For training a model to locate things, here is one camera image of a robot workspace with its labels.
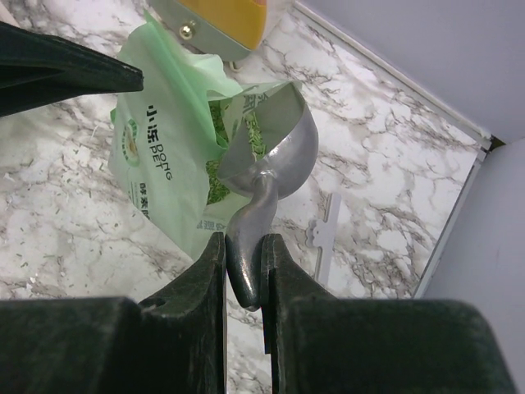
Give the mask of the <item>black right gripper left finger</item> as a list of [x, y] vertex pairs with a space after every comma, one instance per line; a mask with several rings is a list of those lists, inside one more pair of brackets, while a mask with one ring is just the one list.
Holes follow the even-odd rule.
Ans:
[[140, 302], [89, 297], [1, 303], [4, 393], [223, 393], [226, 247]]

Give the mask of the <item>green cat litter bag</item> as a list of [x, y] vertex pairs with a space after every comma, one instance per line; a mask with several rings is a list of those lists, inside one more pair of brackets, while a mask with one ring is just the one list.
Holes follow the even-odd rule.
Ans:
[[228, 149], [255, 108], [282, 85], [240, 84], [220, 57], [194, 54], [148, 17], [119, 58], [144, 74], [144, 88], [120, 94], [108, 166], [133, 205], [183, 252], [197, 258], [243, 203], [238, 195], [208, 203], [206, 166]]

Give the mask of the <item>grey plastic bag clip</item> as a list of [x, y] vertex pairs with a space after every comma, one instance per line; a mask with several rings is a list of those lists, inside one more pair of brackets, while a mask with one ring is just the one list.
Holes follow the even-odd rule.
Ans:
[[312, 219], [306, 230], [306, 246], [318, 249], [313, 277], [323, 286], [326, 286], [329, 280], [340, 205], [341, 195], [339, 193], [330, 194], [324, 218]]

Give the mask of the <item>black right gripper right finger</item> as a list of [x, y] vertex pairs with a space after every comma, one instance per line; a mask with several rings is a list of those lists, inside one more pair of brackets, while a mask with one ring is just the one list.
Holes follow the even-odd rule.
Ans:
[[275, 393], [514, 393], [490, 325], [456, 300], [342, 299], [262, 241]]

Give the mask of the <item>silver metal scoop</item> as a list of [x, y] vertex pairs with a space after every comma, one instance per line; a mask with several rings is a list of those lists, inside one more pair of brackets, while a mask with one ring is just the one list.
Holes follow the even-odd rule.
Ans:
[[265, 304], [263, 237], [270, 231], [279, 200], [292, 195], [310, 176], [318, 153], [318, 131], [294, 83], [282, 85], [254, 110], [267, 152], [255, 158], [247, 126], [241, 126], [221, 159], [218, 180], [249, 198], [226, 229], [226, 267], [240, 306]]

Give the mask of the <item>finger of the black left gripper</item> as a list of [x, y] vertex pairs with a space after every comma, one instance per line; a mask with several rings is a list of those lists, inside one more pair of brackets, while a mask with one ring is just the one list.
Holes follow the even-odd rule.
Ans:
[[82, 95], [143, 88], [138, 68], [54, 35], [1, 24], [3, 117]]

